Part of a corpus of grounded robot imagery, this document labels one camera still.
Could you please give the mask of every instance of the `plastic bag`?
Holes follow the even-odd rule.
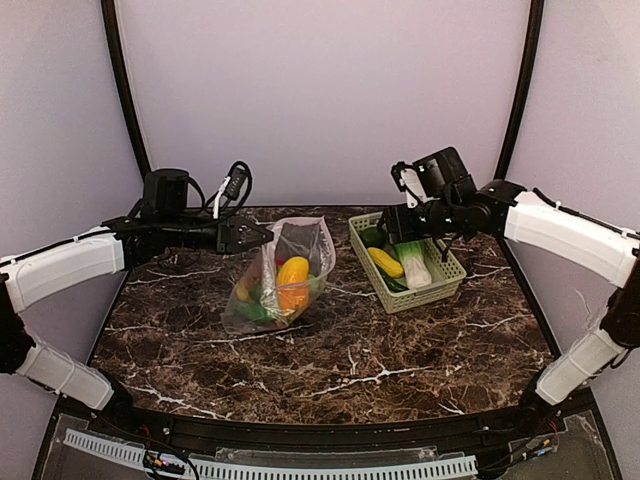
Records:
[[[271,227],[273,241],[260,253],[233,289],[222,315],[227,333],[246,334],[289,327],[320,296],[336,264],[336,251],[324,218],[293,217]],[[306,268],[306,279],[278,285],[280,268],[293,259]]]

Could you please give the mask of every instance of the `leek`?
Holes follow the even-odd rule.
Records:
[[[399,243],[394,245],[393,249],[404,268],[407,287],[410,290],[431,284],[431,274],[424,264],[424,244],[422,241]]]

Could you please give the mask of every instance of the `beige basket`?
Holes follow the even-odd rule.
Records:
[[[456,293],[458,286],[467,276],[467,272],[460,262],[449,252],[447,261],[442,261],[442,254],[433,243],[433,240],[425,240],[425,265],[429,269],[433,277],[433,283],[424,288],[416,290],[407,290],[406,292],[391,292],[387,284],[380,276],[380,272],[376,268],[369,252],[365,248],[362,240],[360,240],[359,232],[367,227],[375,226],[382,213],[371,213],[369,215],[361,215],[349,219],[349,233],[351,236],[351,245],[362,263],[369,281],[373,285],[378,298],[382,302],[387,313],[396,313],[408,308],[425,305],[427,303],[442,300],[451,297]],[[444,242],[438,240],[440,246],[444,248]]]

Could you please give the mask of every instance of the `brown marble surface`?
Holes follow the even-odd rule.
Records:
[[[379,208],[257,208],[259,221],[326,217],[337,251],[327,290],[290,329],[230,337],[233,285],[255,252],[176,250],[136,269],[93,366],[137,406],[289,424],[381,423],[513,405],[551,355],[495,241],[452,251],[468,272],[448,300],[387,315],[349,245],[347,220]]]

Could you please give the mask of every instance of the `robotic arm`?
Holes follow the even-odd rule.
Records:
[[[238,204],[227,208],[245,183]],[[167,247],[235,254],[272,240],[271,231],[236,215],[251,184],[249,167],[236,162],[218,192],[205,200],[187,172],[157,170],[145,178],[143,198],[127,216],[33,252],[0,258],[0,373],[25,376],[94,410],[115,410],[130,401],[117,382],[27,333],[19,314],[78,283],[142,265]],[[189,185],[200,196],[199,208],[187,208]]]
[[[579,339],[525,391],[520,406],[529,417],[530,429],[537,428],[573,390],[640,346],[640,235],[636,232],[505,180],[494,180],[478,190],[452,147],[412,165],[396,164],[391,173],[408,200],[406,205],[384,210],[382,225],[391,243],[445,234],[470,239],[483,232],[555,253],[618,287],[598,328]]]

